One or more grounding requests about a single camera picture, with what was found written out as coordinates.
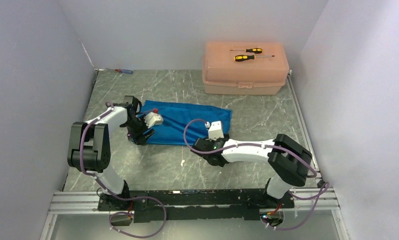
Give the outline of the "blue cloth napkin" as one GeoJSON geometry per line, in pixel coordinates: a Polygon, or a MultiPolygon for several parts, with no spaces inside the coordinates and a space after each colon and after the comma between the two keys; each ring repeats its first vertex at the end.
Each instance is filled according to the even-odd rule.
{"type": "Polygon", "coordinates": [[[157,113],[163,117],[163,123],[152,127],[154,134],[146,141],[149,145],[184,146],[184,129],[194,119],[203,119],[210,123],[221,121],[223,133],[227,134],[230,130],[232,119],[230,109],[211,105],[146,100],[139,116],[153,110],[157,110],[157,113]]]}

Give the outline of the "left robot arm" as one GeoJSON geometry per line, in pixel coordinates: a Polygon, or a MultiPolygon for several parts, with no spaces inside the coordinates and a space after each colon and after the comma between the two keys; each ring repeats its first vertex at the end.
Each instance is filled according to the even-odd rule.
{"type": "Polygon", "coordinates": [[[111,166],[110,134],[125,128],[129,140],[145,145],[154,134],[154,126],[164,122],[157,109],[142,111],[142,102],[127,95],[122,103],[108,101],[106,110],[97,117],[74,122],[70,128],[67,163],[86,176],[93,178],[118,210],[130,206],[128,184],[111,166]]]}

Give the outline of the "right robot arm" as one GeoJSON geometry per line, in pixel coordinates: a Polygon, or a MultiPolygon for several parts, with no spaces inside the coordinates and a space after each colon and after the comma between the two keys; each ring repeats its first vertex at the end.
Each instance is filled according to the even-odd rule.
{"type": "Polygon", "coordinates": [[[269,164],[275,175],[266,184],[263,202],[270,208],[280,204],[291,188],[303,187],[308,177],[317,175],[311,166],[311,152],[286,134],[254,142],[198,138],[190,149],[212,166],[236,162],[269,164]]]}

